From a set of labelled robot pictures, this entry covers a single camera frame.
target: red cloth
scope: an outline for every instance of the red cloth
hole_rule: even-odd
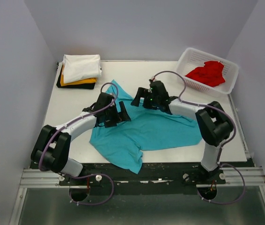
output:
[[[204,83],[208,86],[215,87],[225,82],[222,70],[224,65],[217,61],[208,61],[204,67],[197,67],[189,72],[186,77]]]

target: table surface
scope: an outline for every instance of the table surface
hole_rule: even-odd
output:
[[[44,124],[57,126],[76,117],[83,108],[94,103],[100,93],[101,86],[113,79],[131,96],[135,96],[138,87],[149,87],[149,79],[163,70],[174,70],[176,61],[103,61],[101,62],[102,76],[98,79],[93,90],[59,89],[56,81],[60,74],[61,64],[56,73],[50,103]],[[183,89],[183,83],[174,74],[158,76],[170,96],[178,96]],[[228,96],[211,97],[202,92],[187,88],[183,99],[199,103],[220,102],[225,112],[232,118],[233,111]],[[70,146],[69,157],[80,163],[108,163],[99,152],[89,143],[91,130],[77,137]],[[204,152],[204,141],[198,145],[172,149],[144,151],[144,163],[200,162]],[[239,132],[223,150],[221,162],[244,162],[246,156]]]

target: white wall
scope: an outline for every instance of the white wall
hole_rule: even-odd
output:
[[[56,60],[178,60],[188,46],[226,57],[257,0],[25,0]]]
[[[265,171],[265,0],[257,3],[227,58],[240,66],[233,99],[249,150]]]
[[[0,225],[41,129],[55,61],[23,0],[0,0]]]

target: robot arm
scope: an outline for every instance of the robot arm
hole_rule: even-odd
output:
[[[121,112],[117,111],[115,103],[107,107],[113,100],[114,96],[101,92],[91,107],[83,109],[80,115],[67,123],[55,127],[44,126],[33,148],[31,160],[39,164],[42,155],[44,155],[41,168],[55,173],[66,173],[74,177],[79,176],[83,166],[68,157],[70,143],[83,132],[100,126],[100,124],[109,128],[123,121],[131,121],[122,101],[119,102]],[[52,143],[45,150],[47,143],[56,133]]]
[[[221,144],[233,131],[233,124],[224,114],[213,110],[208,106],[224,111],[220,103],[214,101],[201,107],[181,102],[178,97],[168,95],[164,84],[161,81],[150,83],[150,89],[138,88],[136,97],[131,105],[139,106],[140,98],[144,98],[143,107],[153,110],[161,110],[168,114],[187,116],[197,120],[202,138],[205,140],[204,156],[201,166],[211,172],[218,168],[218,161],[221,154]]]

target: white plastic basket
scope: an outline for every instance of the white plastic basket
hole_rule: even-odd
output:
[[[224,65],[222,74],[225,82],[216,87],[210,87],[193,79],[185,77],[190,71],[197,67],[203,67],[206,61],[219,61]],[[184,76],[187,86],[202,91],[208,95],[218,97],[221,94],[230,94],[235,86],[235,81],[239,74],[239,67],[228,60],[222,59],[215,55],[197,50],[195,48],[187,48],[180,57],[175,72]]]

